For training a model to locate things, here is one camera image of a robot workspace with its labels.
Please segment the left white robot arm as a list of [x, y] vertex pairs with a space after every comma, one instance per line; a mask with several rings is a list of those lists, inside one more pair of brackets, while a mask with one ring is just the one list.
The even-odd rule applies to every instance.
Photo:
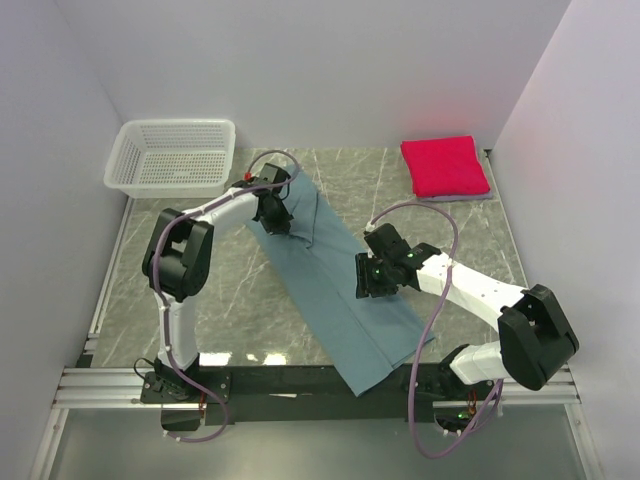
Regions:
[[293, 216], [280, 192], [299, 173], [265, 164], [261, 171], [234, 183], [202, 205], [167, 208], [157, 219], [142, 272], [158, 306], [160, 347], [154, 370], [176, 401], [193, 399], [200, 388], [195, 304], [209, 277], [214, 242], [231, 228], [257, 222], [268, 234], [285, 234]]

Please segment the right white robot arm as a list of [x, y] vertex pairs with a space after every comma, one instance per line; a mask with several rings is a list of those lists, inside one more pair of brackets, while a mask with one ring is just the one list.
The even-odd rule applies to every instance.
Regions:
[[462, 345], [440, 363], [439, 387], [447, 397], [460, 399], [475, 384], [499, 379], [539, 391], [577, 353], [579, 341], [549, 288], [503, 283], [429, 244], [412, 247], [390, 224], [368, 228], [364, 240], [369, 250], [356, 257], [357, 298], [409, 286], [445, 297], [498, 333], [497, 341]]

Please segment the blue-grey t shirt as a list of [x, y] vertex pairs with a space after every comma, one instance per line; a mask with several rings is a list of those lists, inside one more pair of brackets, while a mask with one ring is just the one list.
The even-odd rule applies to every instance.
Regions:
[[424, 321], [400, 295], [359, 299], [356, 254], [360, 242], [300, 173], [284, 201], [292, 214], [285, 235], [249, 222], [303, 320], [350, 390], [360, 396], [416, 350]]

